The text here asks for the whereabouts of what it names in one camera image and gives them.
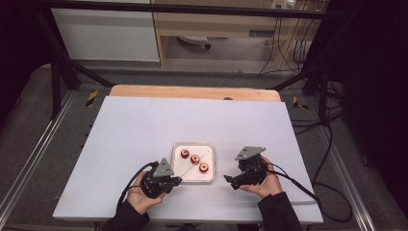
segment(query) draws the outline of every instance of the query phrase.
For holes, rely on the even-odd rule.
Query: table surface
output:
[[[244,100],[245,94],[265,101]],[[225,97],[235,100],[214,100]],[[105,98],[53,217],[111,218],[120,192],[139,168],[162,158],[171,162],[171,150],[178,141],[199,141],[216,149],[216,178],[206,184],[174,188],[161,205],[151,208],[152,221],[261,222],[259,197],[234,191],[222,177],[240,174],[234,159],[244,146],[266,147],[263,155],[313,191],[286,106],[279,101],[273,90],[114,87]],[[322,222],[313,199],[291,182],[281,182],[302,223]]]

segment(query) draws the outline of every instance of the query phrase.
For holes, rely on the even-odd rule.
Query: controller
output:
[[[231,183],[234,190],[241,185],[258,185],[261,184],[268,173],[268,166],[261,158],[261,152],[265,151],[264,147],[245,146],[235,158],[238,161],[238,168],[242,174],[232,177],[224,175],[225,180]]]
[[[155,162],[153,167],[144,174],[140,181],[141,190],[150,198],[157,198],[162,193],[170,193],[171,190],[180,185],[180,177],[171,177],[174,174],[168,161]]]

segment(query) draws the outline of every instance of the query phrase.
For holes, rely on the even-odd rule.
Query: sleeve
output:
[[[148,214],[139,214],[132,205],[125,200],[115,216],[108,220],[102,231],[140,231],[150,218]]]
[[[268,195],[258,207],[264,221],[265,231],[301,231],[302,227],[285,192]]]

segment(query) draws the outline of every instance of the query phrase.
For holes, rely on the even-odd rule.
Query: hand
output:
[[[269,170],[274,170],[272,162],[268,160],[268,158],[262,155],[261,158],[268,165]],[[242,185],[240,186],[240,189],[250,193],[256,193],[261,198],[264,198],[269,194],[275,195],[283,191],[278,176],[273,173],[267,173],[267,177],[265,177],[264,182],[260,185]]]
[[[128,196],[127,196],[127,200],[129,201],[129,203],[141,215],[145,214],[147,210],[153,205],[162,203],[163,197],[165,197],[166,195],[166,193],[163,192],[156,199],[152,199],[143,193],[143,191],[140,188],[140,181],[143,178],[145,173],[146,172],[143,171],[139,174],[139,176],[135,180],[135,183],[133,183],[132,185],[136,187],[129,189]]]

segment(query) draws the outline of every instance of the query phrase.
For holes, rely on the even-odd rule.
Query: power strip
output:
[[[276,10],[293,10],[295,3],[295,0],[273,0],[270,8]]]

